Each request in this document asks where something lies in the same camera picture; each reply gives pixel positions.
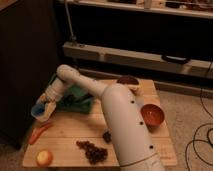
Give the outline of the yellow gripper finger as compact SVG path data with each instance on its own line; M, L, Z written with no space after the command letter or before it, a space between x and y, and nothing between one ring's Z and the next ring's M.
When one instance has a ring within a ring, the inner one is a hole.
M41 121L47 121L56 108L56 103L51 101L44 104L44 112L41 115Z
M45 104L45 102L47 101L46 95L42 94L36 101L36 106L37 107L41 107Z

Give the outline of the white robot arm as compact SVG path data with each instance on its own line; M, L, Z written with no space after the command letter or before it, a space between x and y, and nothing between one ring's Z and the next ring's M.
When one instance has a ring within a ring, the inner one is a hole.
M134 94L123 84L107 85L81 75L68 65L57 68L55 80L42 96L55 104L76 84L101 101L121 171L165 171Z

